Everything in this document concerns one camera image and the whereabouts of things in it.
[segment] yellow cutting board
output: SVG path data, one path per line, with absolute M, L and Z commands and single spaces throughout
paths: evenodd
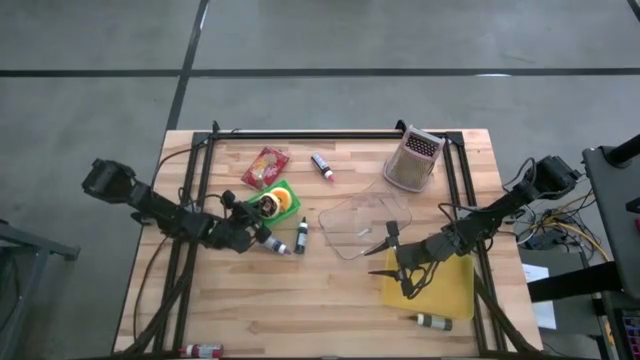
M 393 250 L 387 250 L 387 270 L 397 270 L 398 264 Z M 422 276 L 415 271 L 414 284 Z M 382 280 L 382 303 L 415 312 L 440 315 L 452 319 L 473 317 L 473 258 L 470 255 L 454 255 L 440 263 L 433 281 L 422 289 L 413 300 L 402 296 L 400 283 L 384 276 Z

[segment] butcher block tabletop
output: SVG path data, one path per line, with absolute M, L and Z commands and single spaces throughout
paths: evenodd
M 463 133 L 477 201 L 480 206 L 486 206 L 503 195 L 489 132 L 485 129 L 454 131 Z M 193 131 L 167 132 L 161 158 L 188 149 L 192 135 Z M 265 145 L 280 149 L 290 156 L 290 161 L 279 179 L 287 180 L 301 207 L 297 214 L 272 230 L 293 249 L 298 222 L 306 216 L 309 238 L 303 256 L 279 256 L 261 246 L 253 246 L 243 254 L 201 246 L 193 276 L 185 345 L 222 344 L 225 357 L 477 355 L 471 320 L 454 320 L 450 332 L 421 328 L 406 320 L 412 313 L 382 305 L 382 279 L 367 274 L 370 270 L 384 269 L 385 253 L 342 260 L 320 228 L 321 211 L 335 207 L 383 179 L 383 164 L 398 143 L 399 140 L 364 139 L 217 141 L 207 193 L 222 194 L 231 190 L 237 199 L 249 199 L 256 191 L 240 178 Z M 451 149 L 461 201 L 466 204 L 458 156 L 455 147 Z M 314 152 L 327 160 L 336 174 L 335 183 L 327 181 L 313 167 L 310 156 Z M 196 165 L 194 198 L 202 157 Z M 155 191 L 179 202 L 178 189 L 183 185 L 188 158 L 187 152 L 168 160 L 158 173 Z M 412 221 L 402 230 L 401 243 L 420 241 L 438 232 L 447 222 L 437 208 L 438 203 L 451 201 L 442 156 L 431 176 L 424 192 L 403 193 Z M 207 198 L 204 211 L 222 214 L 218 200 L 213 197 Z M 116 351 L 133 342 L 136 296 L 145 268 L 163 239 L 155 227 L 146 227 L 142 232 L 115 342 Z M 160 304 L 170 243 L 165 242 L 146 282 L 138 310 L 138 332 Z M 525 338 L 542 348 L 513 237 L 497 235 L 489 259 L 498 302 Z M 165 344 L 172 342 L 177 308 L 174 306 L 169 319 Z M 488 311 L 483 310 L 486 333 L 491 338 Z

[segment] small bottle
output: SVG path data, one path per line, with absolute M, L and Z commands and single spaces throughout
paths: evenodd
M 409 319 L 415 320 L 418 325 L 424 327 L 430 327 L 444 331 L 451 331 L 451 329 L 453 329 L 453 320 L 441 316 L 418 314 L 409 316 Z
M 220 359 L 222 345 L 193 344 L 179 350 L 181 357 L 190 359 Z
M 276 239 L 273 236 L 269 236 L 267 240 L 261 243 L 261 245 L 280 255 L 291 255 L 291 251 L 287 249 L 287 245 L 283 244 L 280 240 Z
M 298 225 L 298 237 L 296 238 L 296 248 L 293 252 L 302 255 L 304 254 L 304 248 L 307 245 L 307 234 L 309 233 L 309 224 L 307 224 L 307 217 L 303 217 L 300 225 Z
M 333 175 L 333 171 L 331 171 L 329 164 L 327 164 L 327 162 L 324 161 L 324 159 L 318 153 L 314 153 L 313 155 L 311 155 L 311 161 L 313 161 L 313 164 L 318 168 L 318 170 L 320 170 L 322 175 L 327 180 L 331 182 L 334 182 L 336 180 L 336 177 Z

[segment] metal grater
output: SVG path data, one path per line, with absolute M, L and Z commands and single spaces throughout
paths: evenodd
M 424 190 L 445 140 L 409 126 L 383 174 L 393 185 L 413 192 Z

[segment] food packet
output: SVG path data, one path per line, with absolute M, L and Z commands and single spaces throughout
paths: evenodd
M 266 146 L 240 180 L 258 190 L 264 190 L 273 184 L 287 162 L 287 155 Z

